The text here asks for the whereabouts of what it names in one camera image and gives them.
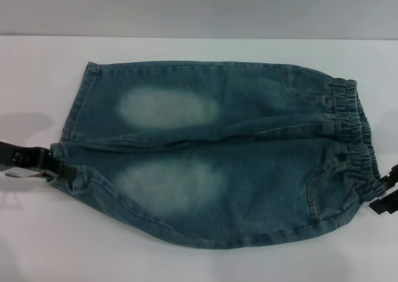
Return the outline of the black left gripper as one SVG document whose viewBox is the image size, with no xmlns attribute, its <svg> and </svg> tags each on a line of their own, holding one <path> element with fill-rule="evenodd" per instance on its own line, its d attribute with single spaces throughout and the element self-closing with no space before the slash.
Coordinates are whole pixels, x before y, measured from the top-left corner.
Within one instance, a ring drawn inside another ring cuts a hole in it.
<svg viewBox="0 0 398 282">
<path fill-rule="evenodd" d="M 76 178 L 76 168 L 55 158 L 50 150 L 38 147 L 20 147 L 1 142 L 1 173 L 15 178 L 54 179 L 71 183 Z"/>
</svg>

